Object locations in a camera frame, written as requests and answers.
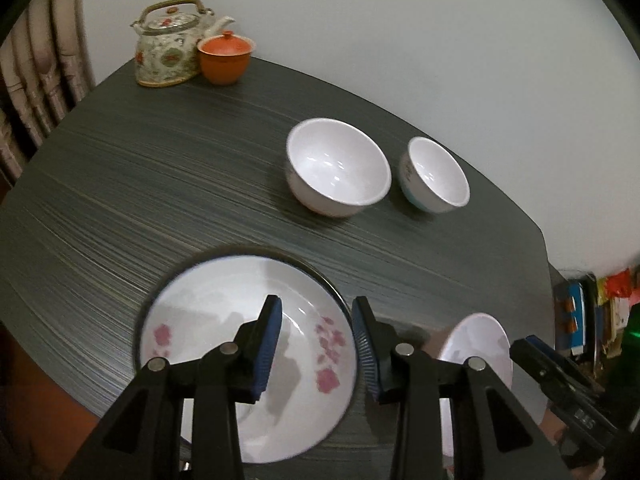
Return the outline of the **white bowl with black lettering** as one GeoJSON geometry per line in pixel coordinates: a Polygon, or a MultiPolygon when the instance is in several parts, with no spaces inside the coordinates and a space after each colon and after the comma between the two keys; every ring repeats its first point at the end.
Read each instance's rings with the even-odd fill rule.
{"type": "Polygon", "coordinates": [[[292,194],[316,214],[343,219],[380,202],[392,185],[385,154],[358,128],[330,118],[295,125],[285,144],[292,194]]]}

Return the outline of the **orange lidded clay cup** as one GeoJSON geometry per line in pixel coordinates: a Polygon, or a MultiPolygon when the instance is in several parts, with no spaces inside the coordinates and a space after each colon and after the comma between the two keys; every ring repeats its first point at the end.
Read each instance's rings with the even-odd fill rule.
{"type": "Polygon", "coordinates": [[[196,46],[204,77],[215,86],[235,84],[246,72],[256,44],[230,29],[204,38],[196,46]]]}

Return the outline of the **floral ceramic teapot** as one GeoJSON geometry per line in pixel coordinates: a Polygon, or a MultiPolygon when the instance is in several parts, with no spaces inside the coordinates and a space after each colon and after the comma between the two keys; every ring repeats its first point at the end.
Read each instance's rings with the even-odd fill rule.
{"type": "Polygon", "coordinates": [[[146,88],[166,88],[198,76],[198,43],[235,22],[215,18],[201,0],[166,0],[147,6],[131,24],[138,35],[134,76],[146,88]]]}

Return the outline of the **blue orange package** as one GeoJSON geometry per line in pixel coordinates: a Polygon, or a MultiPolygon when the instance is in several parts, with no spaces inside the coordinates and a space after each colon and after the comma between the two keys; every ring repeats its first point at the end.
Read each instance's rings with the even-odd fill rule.
{"type": "Polygon", "coordinates": [[[585,297],[582,284],[569,282],[556,305],[560,309],[561,347],[572,356],[581,356],[586,346],[585,297]]]}

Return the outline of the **wooden chair back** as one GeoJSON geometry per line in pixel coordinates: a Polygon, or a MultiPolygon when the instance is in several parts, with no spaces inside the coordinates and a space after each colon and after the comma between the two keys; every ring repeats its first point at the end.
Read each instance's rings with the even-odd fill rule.
{"type": "Polygon", "coordinates": [[[17,0],[1,17],[1,177],[14,185],[94,78],[81,0],[17,0]]]}

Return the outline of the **small white teal bowl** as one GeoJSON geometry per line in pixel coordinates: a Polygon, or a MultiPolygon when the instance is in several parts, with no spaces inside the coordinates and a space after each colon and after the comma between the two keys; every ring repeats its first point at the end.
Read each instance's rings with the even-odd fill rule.
{"type": "Polygon", "coordinates": [[[398,178],[406,199],[430,214],[463,208],[471,198],[468,179],[454,156],[425,136],[408,142],[399,159],[398,178]]]}

